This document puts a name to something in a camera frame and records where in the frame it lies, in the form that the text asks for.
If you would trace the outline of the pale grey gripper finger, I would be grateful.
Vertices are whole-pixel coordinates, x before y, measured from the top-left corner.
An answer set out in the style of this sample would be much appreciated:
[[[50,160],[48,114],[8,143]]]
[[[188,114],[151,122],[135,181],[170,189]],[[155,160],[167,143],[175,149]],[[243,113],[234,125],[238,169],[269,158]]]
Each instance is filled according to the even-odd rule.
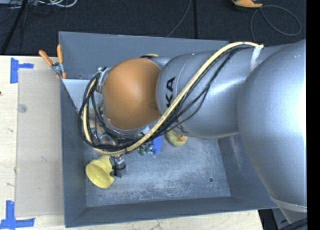
[[[123,159],[113,159],[112,175],[116,178],[122,178],[127,173],[126,164]]]

